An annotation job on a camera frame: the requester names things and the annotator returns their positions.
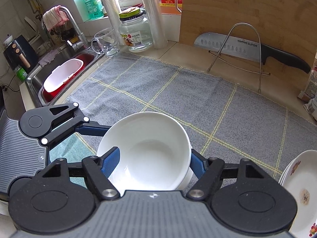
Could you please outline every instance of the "wooden cutting board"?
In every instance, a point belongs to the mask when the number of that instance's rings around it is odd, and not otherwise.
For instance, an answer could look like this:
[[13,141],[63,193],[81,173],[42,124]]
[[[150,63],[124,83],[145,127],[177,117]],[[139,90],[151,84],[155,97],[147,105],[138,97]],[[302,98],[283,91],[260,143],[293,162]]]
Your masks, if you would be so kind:
[[[253,25],[262,43],[295,54],[313,66],[317,47],[317,0],[183,0],[180,43],[192,46],[205,32],[227,35],[239,22]],[[232,36],[258,42],[256,33],[246,26],[238,26]],[[241,60],[258,66],[258,63]],[[309,78],[309,74],[273,58],[267,59],[264,70],[301,90]]]

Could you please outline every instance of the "green jar lid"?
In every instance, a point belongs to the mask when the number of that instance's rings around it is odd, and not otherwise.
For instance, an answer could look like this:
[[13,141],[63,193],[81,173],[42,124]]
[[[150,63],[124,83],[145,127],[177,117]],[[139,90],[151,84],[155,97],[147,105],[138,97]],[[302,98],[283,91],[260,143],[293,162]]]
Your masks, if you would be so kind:
[[143,14],[139,7],[130,7],[119,14],[121,21],[132,20]]

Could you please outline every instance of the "kitchen knife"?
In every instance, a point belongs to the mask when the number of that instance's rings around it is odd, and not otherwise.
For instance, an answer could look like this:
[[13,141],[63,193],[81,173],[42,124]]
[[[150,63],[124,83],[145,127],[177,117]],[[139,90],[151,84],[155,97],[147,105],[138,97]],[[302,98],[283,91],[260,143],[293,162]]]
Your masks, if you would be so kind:
[[[213,32],[203,33],[196,38],[194,46],[218,52],[225,38],[226,35],[223,34]],[[265,44],[261,44],[261,49],[263,65],[265,65],[266,59],[268,57],[273,57],[285,65],[298,68],[306,73],[310,73],[311,68],[308,63],[296,55],[274,47],[270,47]],[[259,43],[233,36],[230,36],[228,38],[226,45],[223,47],[221,53],[251,60],[254,62],[260,61]]]

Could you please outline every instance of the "glass mug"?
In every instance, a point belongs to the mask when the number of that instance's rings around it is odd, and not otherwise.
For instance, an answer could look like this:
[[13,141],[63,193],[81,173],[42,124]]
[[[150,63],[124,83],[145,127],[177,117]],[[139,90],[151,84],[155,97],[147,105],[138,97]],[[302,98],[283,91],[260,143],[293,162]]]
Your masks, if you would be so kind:
[[[96,50],[93,42],[96,41],[99,50]],[[94,38],[91,40],[91,48],[97,54],[105,54],[111,57],[119,52],[119,42],[116,37],[115,30],[113,28],[106,28],[95,34]]]

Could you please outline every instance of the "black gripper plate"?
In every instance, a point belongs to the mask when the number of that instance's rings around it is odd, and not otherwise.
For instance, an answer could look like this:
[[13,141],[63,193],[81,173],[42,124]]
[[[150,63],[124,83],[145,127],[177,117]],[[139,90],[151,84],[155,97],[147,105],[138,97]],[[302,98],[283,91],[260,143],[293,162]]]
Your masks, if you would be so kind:
[[0,118],[0,192],[7,194],[13,180],[33,177],[44,169],[46,151],[37,139],[26,137],[18,120],[10,119],[4,110]]
[[[287,233],[274,238],[291,238]],[[17,231],[11,238],[39,238]],[[204,203],[185,199],[180,191],[126,191],[104,201],[95,214],[71,231],[48,238],[246,238],[217,222]]]

